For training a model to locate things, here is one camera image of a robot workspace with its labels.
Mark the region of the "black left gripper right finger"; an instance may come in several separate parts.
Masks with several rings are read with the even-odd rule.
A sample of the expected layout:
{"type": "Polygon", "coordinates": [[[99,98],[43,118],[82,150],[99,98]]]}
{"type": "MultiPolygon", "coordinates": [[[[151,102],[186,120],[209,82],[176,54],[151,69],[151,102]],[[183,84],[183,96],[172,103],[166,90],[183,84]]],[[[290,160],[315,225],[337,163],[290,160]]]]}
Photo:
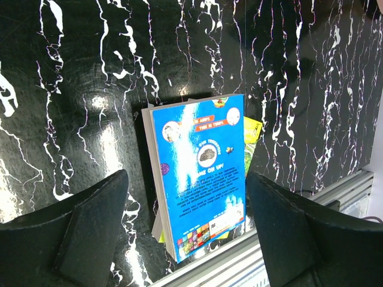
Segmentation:
{"type": "Polygon", "coordinates": [[[382,286],[382,224],[345,215],[249,172],[271,286],[382,286]]]}

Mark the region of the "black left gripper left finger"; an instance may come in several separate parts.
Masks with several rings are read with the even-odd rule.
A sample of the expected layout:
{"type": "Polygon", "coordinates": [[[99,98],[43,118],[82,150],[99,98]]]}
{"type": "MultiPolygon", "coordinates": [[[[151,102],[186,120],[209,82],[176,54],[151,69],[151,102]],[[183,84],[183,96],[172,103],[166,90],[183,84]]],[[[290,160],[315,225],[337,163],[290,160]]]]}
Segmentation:
{"type": "Polygon", "coordinates": [[[1,224],[1,286],[106,286],[129,178],[119,170],[1,224]]]}

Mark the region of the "lime green book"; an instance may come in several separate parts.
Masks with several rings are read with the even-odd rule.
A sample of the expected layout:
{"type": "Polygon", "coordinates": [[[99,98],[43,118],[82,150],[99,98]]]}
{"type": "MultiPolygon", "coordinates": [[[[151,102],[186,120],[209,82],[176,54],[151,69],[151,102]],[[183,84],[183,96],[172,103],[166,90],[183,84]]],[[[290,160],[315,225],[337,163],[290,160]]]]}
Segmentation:
{"type": "MultiPolygon", "coordinates": [[[[256,143],[260,137],[263,123],[257,120],[253,120],[248,117],[244,117],[244,140],[245,140],[245,176],[250,168],[251,160],[256,148],[256,143]]],[[[152,228],[152,235],[159,243],[165,243],[165,234],[162,229],[160,210],[157,209],[154,225],[152,228]]]]}

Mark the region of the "blue back-cover book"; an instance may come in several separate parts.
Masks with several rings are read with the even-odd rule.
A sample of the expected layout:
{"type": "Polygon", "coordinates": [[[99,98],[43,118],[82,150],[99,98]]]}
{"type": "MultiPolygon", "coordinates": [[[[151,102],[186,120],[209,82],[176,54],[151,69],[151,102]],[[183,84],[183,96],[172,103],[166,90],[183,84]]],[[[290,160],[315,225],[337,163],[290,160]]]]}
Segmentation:
{"type": "Polygon", "coordinates": [[[244,96],[142,110],[166,250],[184,261],[245,221],[244,96]]]}

